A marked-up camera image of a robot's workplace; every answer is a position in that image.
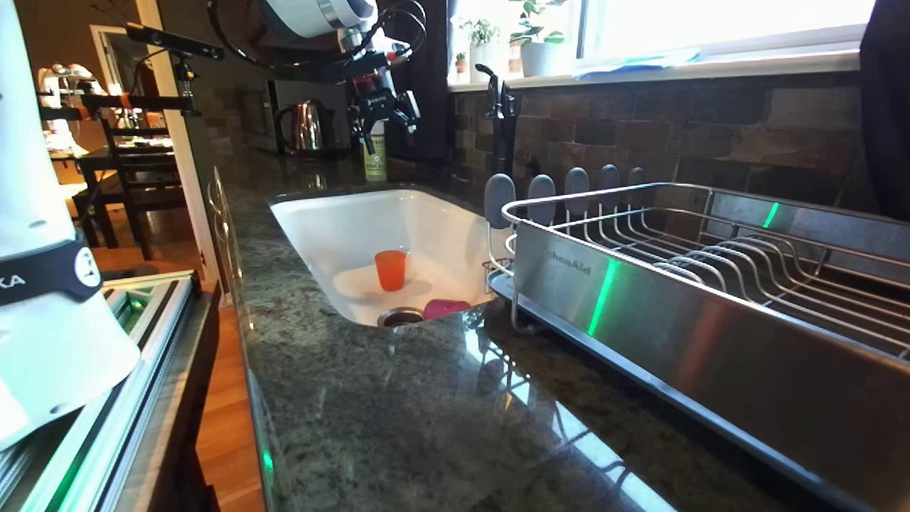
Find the window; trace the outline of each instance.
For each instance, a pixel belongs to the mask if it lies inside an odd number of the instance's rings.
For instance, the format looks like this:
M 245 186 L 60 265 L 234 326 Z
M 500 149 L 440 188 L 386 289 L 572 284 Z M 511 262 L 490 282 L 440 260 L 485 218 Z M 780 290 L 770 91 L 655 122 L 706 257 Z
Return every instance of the window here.
M 647 58 L 734 61 L 859 43 L 872 0 L 586 0 L 582 67 Z

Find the wooden floor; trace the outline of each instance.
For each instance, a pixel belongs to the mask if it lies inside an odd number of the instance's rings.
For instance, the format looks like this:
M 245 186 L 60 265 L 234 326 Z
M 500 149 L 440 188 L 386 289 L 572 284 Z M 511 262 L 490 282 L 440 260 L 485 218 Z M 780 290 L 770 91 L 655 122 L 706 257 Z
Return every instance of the wooden floor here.
M 185 218 L 158 218 L 153 223 L 155 245 L 153 260 L 148 262 L 130 243 L 124 218 L 120 210 L 110 210 L 110 219 L 123 247 L 93 247 L 97 265 L 107 280 L 195 267 L 195 245 Z M 217 486 L 219 508 L 224 512 L 259 512 L 264 509 L 264 503 L 255 464 L 255 442 L 235 311 L 229 304 L 219 307 L 219 331 L 219 353 L 208 388 L 195 457 L 205 482 Z

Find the kitchen counter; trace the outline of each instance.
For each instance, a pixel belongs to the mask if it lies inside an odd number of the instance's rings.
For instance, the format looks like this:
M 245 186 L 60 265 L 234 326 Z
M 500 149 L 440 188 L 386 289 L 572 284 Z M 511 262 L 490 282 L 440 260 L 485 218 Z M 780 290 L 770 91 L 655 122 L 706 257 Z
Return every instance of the kitchen counter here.
M 214 155 L 271 509 L 805 509 L 787 479 L 500 303 L 350 326 L 271 202 L 357 191 L 352 161 Z M 407 182 L 478 208 L 478 188 Z

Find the orange cup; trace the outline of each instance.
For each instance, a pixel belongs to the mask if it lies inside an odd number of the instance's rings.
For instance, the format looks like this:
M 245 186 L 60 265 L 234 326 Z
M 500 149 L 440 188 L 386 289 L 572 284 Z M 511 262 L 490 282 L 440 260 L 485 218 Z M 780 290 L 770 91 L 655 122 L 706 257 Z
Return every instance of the orange cup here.
M 403 250 L 376 255 L 376 274 L 377 274 L 382 290 L 401 290 L 403 289 L 403 265 L 407 265 Z

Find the window sill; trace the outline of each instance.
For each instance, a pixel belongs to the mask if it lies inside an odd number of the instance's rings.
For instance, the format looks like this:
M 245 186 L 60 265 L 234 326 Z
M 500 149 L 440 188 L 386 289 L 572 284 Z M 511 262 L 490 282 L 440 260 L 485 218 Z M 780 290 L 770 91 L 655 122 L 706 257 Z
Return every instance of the window sill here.
M 505 78 L 508 90 L 579 90 L 610 82 L 672 82 L 672 80 L 734 80 L 734 78 L 790 78 L 790 75 L 848 75 L 859 71 L 855 50 L 814 53 L 814 54 L 757 54 L 713 64 L 683 67 L 637 67 L 613 71 L 582 71 L 556 78 Z M 448 87 L 451 95 L 485 91 L 485 82 Z

